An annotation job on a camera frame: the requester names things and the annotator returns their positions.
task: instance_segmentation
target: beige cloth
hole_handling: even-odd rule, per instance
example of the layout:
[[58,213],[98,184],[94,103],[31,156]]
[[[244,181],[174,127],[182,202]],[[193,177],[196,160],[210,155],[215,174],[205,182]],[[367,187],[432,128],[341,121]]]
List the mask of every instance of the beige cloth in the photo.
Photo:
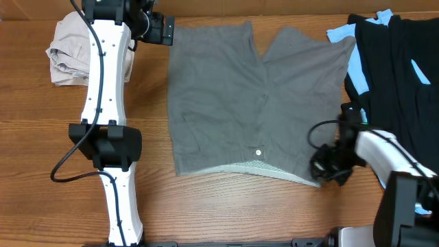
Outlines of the beige cloth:
[[[50,59],[51,81],[61,85],[88,85],[90,71],[90,41],[88,28],[77,12],[58,21],[54,41],[46,50]],[[125,82],[130,81],[134,52],[127,50]]]

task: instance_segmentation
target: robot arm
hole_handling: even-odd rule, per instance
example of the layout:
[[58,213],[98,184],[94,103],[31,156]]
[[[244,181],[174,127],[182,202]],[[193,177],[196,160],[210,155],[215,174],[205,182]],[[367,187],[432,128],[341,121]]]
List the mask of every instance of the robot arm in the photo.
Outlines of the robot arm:
[[[375,130],[375,132],[378,132],[379,134],[388,138],[395,145],[399,146],[400,149],[417,164],[419,169],[421,169],[428,178],[433,178],[433,176],[436,176],[436,173],[418,163],[418,161],[416,161],[416,159],[414,159],[412,155],[410,155],[398,143],[394,134],[383,130]],[[368,162],[372,170],[378,176],[378,179],[381,180],[385,185],[388,183],[388,179],[392,171],[407,172],[412,176],[421,176],[421,174],[419,174],[419,172],[413,168],[403,154],[401,154],[393,145],[372,132],[361,131],[358,134],[355,152],[360,158]]]
[[[142,149],[141,133],[126,126],[123,75],[131,39],[172,45],[174,18],[167,17],[165,25],[163,15],[152,11],[153,5],[154,0],[82,1],[84,15],[99,37],[98,42],[104,54],[104,83],[97,127],[79,149],[87,159],[93,160],[94,168],[115,179],[117,197],[109,177],[100,175],[110,218],[107,246],[145,245],[134,183],[135,168]],[[69,126],[69,137],[75,144],[85,136],[93,122],[99,96],[100,55],[97,41],[90,30],[89,37],[91,54],[86,103],[81,124]]]
[[[319,147],[310,160],[311,173],[315,178],[336,180],[342,186],[354,165],[365,165],[367,162],[385,184],[385,192],[373,225],[336,228],[325,237],[322,245],[437,246],[437,175],[418,163],[392,133],[372,130],[359,124],[361,117],[353,110],[344,113],[340,120],[322,122],[316,126],[328,123],[339,123],[340,139],[334,147]],[[416,215],[416,204],[431,211],[431,215]]]

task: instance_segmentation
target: black joint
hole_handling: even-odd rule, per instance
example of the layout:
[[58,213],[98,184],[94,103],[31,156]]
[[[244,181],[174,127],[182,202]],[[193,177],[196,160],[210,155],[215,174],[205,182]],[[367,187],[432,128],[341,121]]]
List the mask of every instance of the black joint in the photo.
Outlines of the black joint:
[[[142,153],[142,135],[139,130],[127,126],[116,126],[115,121],[107,126],[96,126],[79,150],[93,167],[103,171],[105,167],[118,167],[127,172]],[[90,124],[71,124],[69,137],[74,144],[87,133]]]
[[157,45],[172,45],[174,40],[174,23],[175,17],[167,16],[159,12],[150,12],[150,28],[147,34],[140,37],[139,40],[144,43]]
[[114,20],[122,23],[125,10],[125,2],[129,0],[82,0],[82,10],[87,21]]

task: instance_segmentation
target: wooden table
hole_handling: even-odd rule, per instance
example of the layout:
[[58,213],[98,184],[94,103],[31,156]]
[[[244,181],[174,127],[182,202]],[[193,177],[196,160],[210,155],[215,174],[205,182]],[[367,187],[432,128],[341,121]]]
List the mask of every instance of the wooden table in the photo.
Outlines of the wooden table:
[[[402,16],[430,19],[439,13]],[[252,21],[263,54],[284,25],[327,40],[326,30],[346,20],[347,15],[251,16],[181,18],[177,24]],[[80,246],[108,237],[100,179],[56,184],[49,178],[72,147],[68,125],[79,123],[86,97],[85,86],[57,87],[50,81],[45,50],[55,26],[55,21],[0,23],[0,246]],[[383,190],[370,168],[355,169],[344,187],[328,183],[321,189],[245,174],[176,176],[166,111],[168,52],[139,44],[125,91],[128,125],[143,135],[136,184],[148,241],[291,240],[323,236],[334,226],[373,223]],[[93,170],[76,152],[58,175]]]

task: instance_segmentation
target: gray shorts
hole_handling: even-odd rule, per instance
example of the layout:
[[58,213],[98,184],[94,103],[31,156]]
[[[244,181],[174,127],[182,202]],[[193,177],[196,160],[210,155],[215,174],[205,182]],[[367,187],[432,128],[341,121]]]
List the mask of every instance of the gray shorts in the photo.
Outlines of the gray shorts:
[[[318,186],[309,173],[312,125],[335,119],[355,38],[338,43],[281,30],[260,58],[250,22],[177,27],[168,115],[177,174],[245,172]],[[313,134],[318,145],[335,125]]]

